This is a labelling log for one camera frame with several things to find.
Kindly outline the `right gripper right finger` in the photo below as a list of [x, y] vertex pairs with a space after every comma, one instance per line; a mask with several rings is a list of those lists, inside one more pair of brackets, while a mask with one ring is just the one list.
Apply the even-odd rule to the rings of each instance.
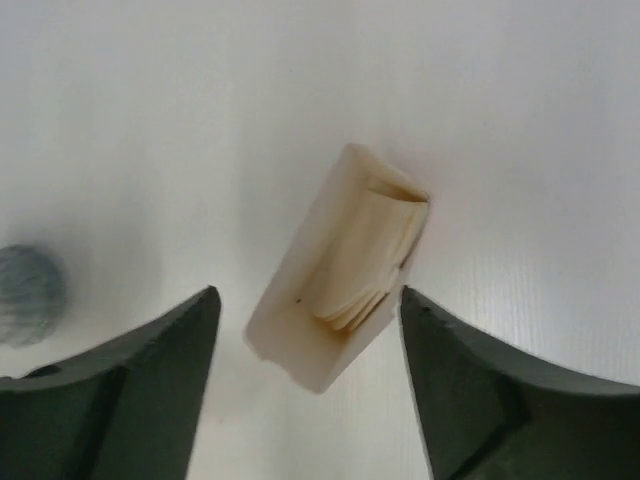
[[638, 478], [638, 387], [530, 355], [409, 287], [400, 325], [433, 478]]

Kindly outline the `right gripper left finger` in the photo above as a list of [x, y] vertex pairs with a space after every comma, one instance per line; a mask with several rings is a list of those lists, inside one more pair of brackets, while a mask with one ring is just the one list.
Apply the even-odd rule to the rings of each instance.
[[186, 478], [219, 319], [208, 286], [111, 341], [2, 378], [2, 478]]

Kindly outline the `clear glass server jug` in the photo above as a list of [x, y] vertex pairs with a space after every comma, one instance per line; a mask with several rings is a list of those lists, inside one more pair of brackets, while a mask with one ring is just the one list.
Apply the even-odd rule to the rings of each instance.
[[34, 245], [1, 249], [1, 344], [38, 344], [56, 329], [69, 303], [64, 269]]

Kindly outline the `orange coffee filter box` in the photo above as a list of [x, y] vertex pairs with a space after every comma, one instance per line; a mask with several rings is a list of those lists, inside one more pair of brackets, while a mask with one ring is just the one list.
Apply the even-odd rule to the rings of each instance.
[[363, 145], [347, 145], [258, 302], [245, 338], [322, 393], [390, 324], [429, 197]]

